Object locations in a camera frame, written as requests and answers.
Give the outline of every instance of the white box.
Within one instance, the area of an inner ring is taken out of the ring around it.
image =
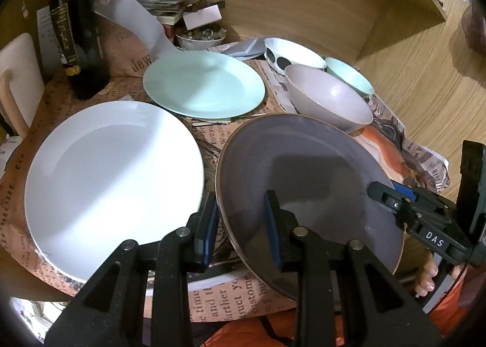
[[[196,27],[219,21],[222,17],[218,5],[215,4],[196,12],[185,12],[182,18],[186,23],[187,30],[192,30]]]

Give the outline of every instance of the mint green bowl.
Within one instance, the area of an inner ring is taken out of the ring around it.
[[[348,64],[332,57],[326,57],[324,60],[327,64],[327,73],[348,84],[362,97],[370,96],[375,93],[375,90],[369,81]]]

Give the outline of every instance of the stack of books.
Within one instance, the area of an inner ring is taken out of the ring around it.
[[[185,0],[137,0],[163,25],[175,25],[184,12]]]

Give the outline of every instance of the black dot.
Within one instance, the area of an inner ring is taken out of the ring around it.
[[[275,55],[268,48],[267,48],[267,57],[268,57],[269,61],[271,61],[272,63],[275,63]]]
[[[276,60],[276,65],[280,67],[282,70],[285,70],[285,67],[287,67],[291,62],[288,59],[285,59],[285,57],[280,56]]]

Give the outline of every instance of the human hand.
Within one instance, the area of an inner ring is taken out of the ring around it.
[[[454,280],[459,277],[463,267],[464,264],[454,266],[451,273]],[[419,268],[417,274],[415,275],[415,292],[417,293],[417,296],[426,296],[428,292],[432,292],[435,289],[436,285],[434,284],[432,277],[435,277],[438,272],[439,268],[433,261],[432,251],[427,250],[424,265]],[[463,278],[465,275],[466,272],[463,272],[461,278]]]

